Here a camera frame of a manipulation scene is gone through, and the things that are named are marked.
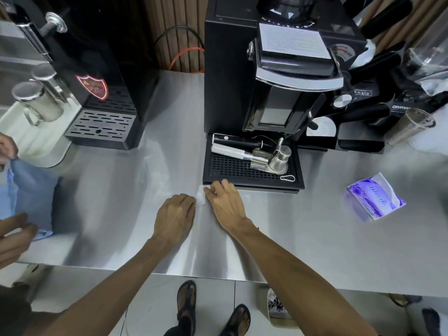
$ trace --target forearm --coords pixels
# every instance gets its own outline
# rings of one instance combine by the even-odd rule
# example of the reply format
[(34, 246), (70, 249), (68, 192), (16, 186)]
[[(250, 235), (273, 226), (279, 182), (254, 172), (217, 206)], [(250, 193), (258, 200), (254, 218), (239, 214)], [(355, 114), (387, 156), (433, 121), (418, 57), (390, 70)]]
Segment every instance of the forearm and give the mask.
[(168, 252), (161, 242), (148, 240), (131, 260), (71, 305), (43, 335), (109, 335), (138, 290)]
[(262, 234), (241, 224), (232, 235), (305, 335), (376, 335), (373, 328), (323, 277)]

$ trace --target blue cloth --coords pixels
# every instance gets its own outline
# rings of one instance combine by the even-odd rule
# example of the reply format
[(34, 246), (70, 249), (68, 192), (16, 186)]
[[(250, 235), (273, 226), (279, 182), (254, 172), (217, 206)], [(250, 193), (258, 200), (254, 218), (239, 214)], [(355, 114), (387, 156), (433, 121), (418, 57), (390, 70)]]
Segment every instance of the blue cloth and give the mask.
[(11, 160), (7, 186), (0, 188), (0, 218), (22, 212), (38, 226), (35, 239), (53, 234), (53, 194), (59, 177), (45, 168), (38, 168), (19, 158)]

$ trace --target white paper label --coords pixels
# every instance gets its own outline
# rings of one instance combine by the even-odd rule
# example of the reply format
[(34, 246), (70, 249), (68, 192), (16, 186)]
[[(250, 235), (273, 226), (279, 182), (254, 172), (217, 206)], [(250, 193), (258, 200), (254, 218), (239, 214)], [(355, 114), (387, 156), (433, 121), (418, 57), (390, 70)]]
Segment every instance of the white paper label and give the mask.
[(265, 51), (331, 59), (319, 32), (261, 23), (260, 34)]

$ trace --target white tray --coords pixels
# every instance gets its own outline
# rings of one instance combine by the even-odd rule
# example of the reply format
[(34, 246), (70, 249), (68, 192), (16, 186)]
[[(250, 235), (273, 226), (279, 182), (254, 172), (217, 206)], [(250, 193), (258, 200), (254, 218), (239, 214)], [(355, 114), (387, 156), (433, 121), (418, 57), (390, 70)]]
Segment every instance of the white tray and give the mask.
[(28, 163), (50, 168), (64, 159), (71, 145), (64, 133), (81, 106), (69, 98), (63, 104), (64, 113), (57, 120), (39, 126), (31, 126), (23, 114), (23, 105), (15, 102), (0, 118), (0, 132), (14, 139), (19, 148), (19, 157)]

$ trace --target black drip tray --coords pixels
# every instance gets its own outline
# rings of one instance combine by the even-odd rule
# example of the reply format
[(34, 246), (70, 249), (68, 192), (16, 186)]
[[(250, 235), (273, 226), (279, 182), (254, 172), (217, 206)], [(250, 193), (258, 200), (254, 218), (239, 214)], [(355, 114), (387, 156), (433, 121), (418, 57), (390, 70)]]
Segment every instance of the black drip tray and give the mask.
[(212, 134), (207, 135), (207, 147), (204, 163), (204, 185), (227, 179), (235, 186), (244, 189), (297, 193), (304, 189), (297, 148), (289, 145), (293, 152), (288, 161), (288, 171), (284, 175), (294, 175), (294, 182), (281, 180), (280, 175), (250, 168), (249, 160), (240, 160), (211, 152)]

